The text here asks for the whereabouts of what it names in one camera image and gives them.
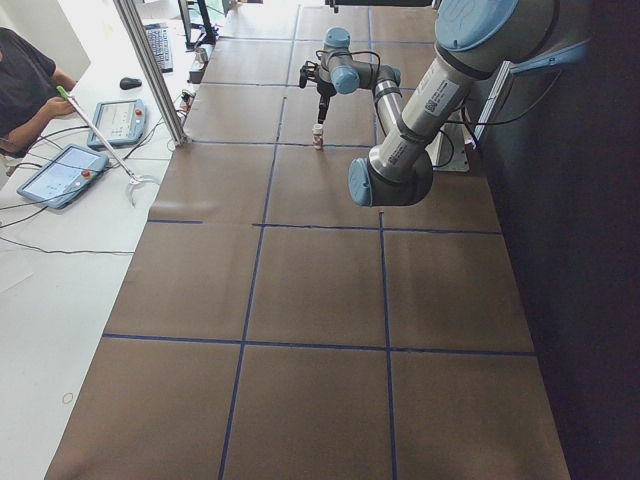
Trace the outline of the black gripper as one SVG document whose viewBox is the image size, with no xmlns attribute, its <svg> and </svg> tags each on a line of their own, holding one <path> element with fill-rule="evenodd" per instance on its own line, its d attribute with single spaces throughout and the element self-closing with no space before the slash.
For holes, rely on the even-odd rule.
<svg viewBox="0 0 640 480">
<path fill-rule="evenodd" d="M 336 95 L 336 90 L 331 82 L 324 81 L 317 82 L 316 90 L 320 95 L 317 122 L 324 123 L 329 111 L 330 100 Z"/>
</svg>

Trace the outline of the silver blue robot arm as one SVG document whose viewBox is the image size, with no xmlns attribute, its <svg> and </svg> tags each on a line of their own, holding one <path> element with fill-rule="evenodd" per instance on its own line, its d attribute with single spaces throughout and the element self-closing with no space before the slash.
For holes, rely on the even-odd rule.
<svg viewBox="0 0 640 480">
<path fill-rule="evenodd" d="M 366 207 L 409 206 L 428 194 L 427 147 L 468 94 L 505 62 L 511 73 L 559 71 L 586 54 L 590 1 L 443 1 L 436 56 L 384 141 L 349 168 L 352 200 Z"/>
<path fill-rule="evenodd" d="M 357 52 L 350 51 L 350 43 L 351 36 L 346 29 L 330 28 L 325 34 L 323 49 L 316 52 L 318 63 L 310 64 L 308 79 L 316 83 L 320 95 L 318 117 L 312 128 L 312 145 L 316 150 L 323 148 L 323 124 L 330 100 L 337 94 L 347 95 L 358 89 L 370 90 L 384 134 L 388 133 L 399 115 L 400 71 L 382 64 L 380 56 L 373 51 L 364 51 L 364 54 L 374 56 L 375 63 L 355 60 Z"/>
</svg>

